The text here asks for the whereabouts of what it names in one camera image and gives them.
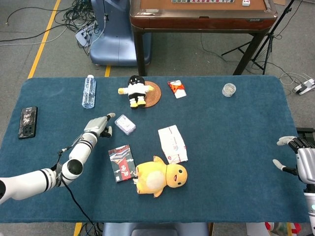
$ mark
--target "phone case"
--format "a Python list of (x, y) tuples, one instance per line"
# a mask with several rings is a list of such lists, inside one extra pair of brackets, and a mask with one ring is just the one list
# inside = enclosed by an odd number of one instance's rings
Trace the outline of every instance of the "phone case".
[(23, 108), (20, 117), (19, 139), (35, 137), (37, 107)]

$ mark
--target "wooden table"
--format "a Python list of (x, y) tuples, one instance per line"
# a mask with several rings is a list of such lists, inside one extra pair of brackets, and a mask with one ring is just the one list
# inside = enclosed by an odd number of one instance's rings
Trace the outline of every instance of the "wooden table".
[(142, 34), (146, 32), (249, 33), (252, 42), (233, 75), (241, 75), (278, 17), (272, 0), (233, 3), (172, 3), (171, 0), (132, 0), (130, 21), (138, 73), (145, 76)]

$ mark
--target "small round container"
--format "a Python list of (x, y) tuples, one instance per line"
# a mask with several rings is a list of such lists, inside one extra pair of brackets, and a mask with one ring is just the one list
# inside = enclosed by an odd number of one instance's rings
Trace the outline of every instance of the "small round container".
[(228, 83), (228, 84), (224, 85), (224, 87), (222, 89), (222, 94), (226, 97), (230, 97), (235, 93), (235, 91), (236, 91), (235, 85)]

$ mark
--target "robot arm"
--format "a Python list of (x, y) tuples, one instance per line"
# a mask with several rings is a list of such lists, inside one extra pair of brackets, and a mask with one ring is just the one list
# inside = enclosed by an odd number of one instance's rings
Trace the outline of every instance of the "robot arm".
[(77, 179), (82, 174), (83, 166), (95, 147), (97, 139), (112, 136), (112, 127), (106, 127), (106, 125), (114, 116), (114, 113), (110, 113), (105, 117), (90, 120), (83, 135), (74, 144), (69, 160), (62, 165), (60, 170), (58, 168), (42, 169), (20, 176), (0, 178), (0, 205), (10, 198), (22, 200), (55, 186), (64, 186), (61, 179), (67, 185)]
[(315, 235), (315, 146), (294, 136), (282, 137), (277, 142), (279, 146), (286, 144), (295, 152), (297, 169), (284, 166), (277, 159), (274, 159), (273, 162), (278, 169), (299, 176), (299, 179), (306, 184), (304, 196), (307, 201), (312, 232)]

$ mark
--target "woven coaster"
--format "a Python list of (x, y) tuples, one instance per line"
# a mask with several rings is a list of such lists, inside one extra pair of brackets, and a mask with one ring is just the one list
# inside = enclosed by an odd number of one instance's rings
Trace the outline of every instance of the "woven coaster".
[(146, 81), (144, 83), (145, 85), (151, 85), (152, 87), (154, 87), (153, 91), (149, 91), (146, 95), (146, 97), (144, 98), (144, 100), (146, 101), (146, 105), (145, 107), (151, 107), (154, 106), (155, 104), (158, 103), (158, 101), (160, 100), (161, 96), (162, 96), (162, 92), (161, 89), (159, 88), (159, 86), (151, 81)]

